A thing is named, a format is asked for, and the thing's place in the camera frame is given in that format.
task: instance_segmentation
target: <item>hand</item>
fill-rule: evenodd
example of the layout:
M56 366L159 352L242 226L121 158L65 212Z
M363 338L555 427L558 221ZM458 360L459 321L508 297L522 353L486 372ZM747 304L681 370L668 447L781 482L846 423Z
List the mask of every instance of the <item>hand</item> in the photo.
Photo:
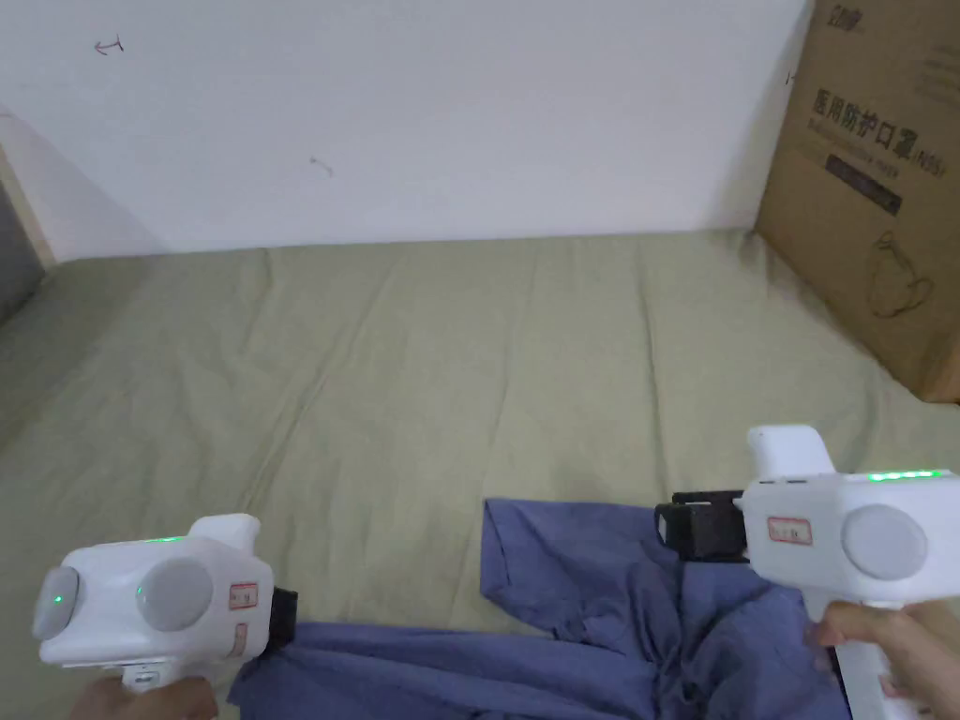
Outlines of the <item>hand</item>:
M815 637L826 646L879 645L894 673L879 678L884 694L927 703L938 720L960 720L960 621L945 603L899 611L831 603Z
M212 720L217 701L210 683L187 678L135 695L120 678L103 678L84 690L70 720Z

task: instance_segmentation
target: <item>blue cloth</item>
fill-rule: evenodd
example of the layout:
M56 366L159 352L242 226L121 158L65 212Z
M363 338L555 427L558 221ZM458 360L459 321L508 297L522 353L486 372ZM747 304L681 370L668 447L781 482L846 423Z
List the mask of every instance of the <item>blue cloth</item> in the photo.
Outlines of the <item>blue cloth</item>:
M850 717L799 593L680 563L649 509L490 500L481 575L555 639L303 623L229 701L244 720Z

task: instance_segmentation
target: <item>green led light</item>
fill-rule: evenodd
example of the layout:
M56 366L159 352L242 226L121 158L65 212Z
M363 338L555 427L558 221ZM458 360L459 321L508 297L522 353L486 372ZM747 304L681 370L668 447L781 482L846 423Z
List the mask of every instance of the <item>green led light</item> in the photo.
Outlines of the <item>green led light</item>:
M904 472L875 472L868 475L872 483L882 483L884 480L902 480L904 478L940 477L942 472L936 470L906 470Z

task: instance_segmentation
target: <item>white label sticker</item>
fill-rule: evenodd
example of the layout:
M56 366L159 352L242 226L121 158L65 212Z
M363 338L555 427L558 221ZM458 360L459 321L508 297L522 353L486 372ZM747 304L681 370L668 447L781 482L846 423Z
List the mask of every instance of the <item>white label sticker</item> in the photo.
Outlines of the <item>white label sticker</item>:
M247 623L238 622L233 630L233 649L230 650L228 657L239 658L243 651L247 649Z
M247 610L255 608L257 602L256 583L230 586L230 609Z
M802 517L767 517L767 530L773 542L790 542L794 545L812 545L813 530L809 520Z

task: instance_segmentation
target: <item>white wall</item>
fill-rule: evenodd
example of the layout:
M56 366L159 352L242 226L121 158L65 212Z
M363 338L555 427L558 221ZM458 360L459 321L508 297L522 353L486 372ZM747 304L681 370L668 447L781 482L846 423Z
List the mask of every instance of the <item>white wall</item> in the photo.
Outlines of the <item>white wall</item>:
M806 4L5 0L0 142L59 259L747 226Z

